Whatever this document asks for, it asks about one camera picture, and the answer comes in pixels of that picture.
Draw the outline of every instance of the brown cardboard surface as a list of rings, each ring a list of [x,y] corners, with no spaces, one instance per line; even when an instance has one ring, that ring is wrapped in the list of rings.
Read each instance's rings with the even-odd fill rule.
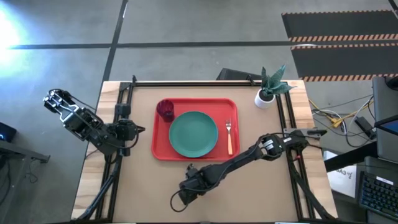
[[[190,162],[158,161],[150,151],[155,107],[163,98],[233,100],[238,107],[241,152],[260,135],[281,132],[276,101],[266,110],[256,108],[254,97],[258,89],[246,86],[135,88],[130,118],[146,131],[140,134],[131,156],[123,159],[113,221],[296,222],[285,154],[275,161],[255,161],[230,173],[217,188],[198,197],[184,212],[176,213],[170,208],[170,197],[185,179],[185,169]],[[198,169],[214,163],[193,162]],[[183,207],[178,196],[173,205],[176,209]]]

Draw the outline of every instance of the concrete floor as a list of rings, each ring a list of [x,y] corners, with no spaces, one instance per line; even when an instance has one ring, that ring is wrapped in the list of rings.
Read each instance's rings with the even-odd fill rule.
[[[121,2],[0,0],[0,24],[6,29],[0,47],[110,43]],[[282,12],[375,9],[390,9],[388,0],[130,1],[119,42],[287,40]],[[48,164],[33,166],[39,181],[25,180],[10,212],[11,223],[69,220],[87,143],[63,129],[57,115],[43,107],[42,98],[51,88],[63,88],[95,106],[108,53],[108,49],[0,49],[0,121],[18,130],[18,145],[51,154]],[[283,63],[287,64],[285,79],[297,79],[289,47],[118,49],[110,80],[130,80],[133,74],[139,80],[214,80],[223,67],[259,73],[262,66],[273,71]],[[319,107],[372,93],[371,82],[366,81],[306,86]],[[334,110],[350,113],[365,101]],[[373,122],[367,111],[360,115]],[[359,130],[353,126],[351,131]],[[362,141],[352,138],[353,144]],[[353,149],[333,133],[323,137],[321,145],[340,152]]]

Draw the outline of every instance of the silver fork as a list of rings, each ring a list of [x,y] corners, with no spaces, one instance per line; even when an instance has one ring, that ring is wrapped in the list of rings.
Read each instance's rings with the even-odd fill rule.
[[[228,155],[232,155],[232,141],[231,141],[231,120],[226,120],[226,129],[228,130]]]

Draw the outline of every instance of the green plant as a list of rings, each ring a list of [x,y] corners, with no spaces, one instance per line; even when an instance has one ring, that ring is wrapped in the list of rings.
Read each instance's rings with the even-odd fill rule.
[[[286,82],[281,82],[285,72],[285,65],[281,66],[273,76],[268,76],[266,69],[263,67],[261,71],[261,94],[264,97],[287,93],[296,86],[289,86]]]

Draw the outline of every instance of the teal plate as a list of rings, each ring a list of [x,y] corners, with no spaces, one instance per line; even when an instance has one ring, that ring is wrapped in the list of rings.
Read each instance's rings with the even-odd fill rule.
[[[169,139],[182,156],[197,158],[208,154],[218,139],[217,125],[211,117],[199,111],[189,111],[172,123]]]

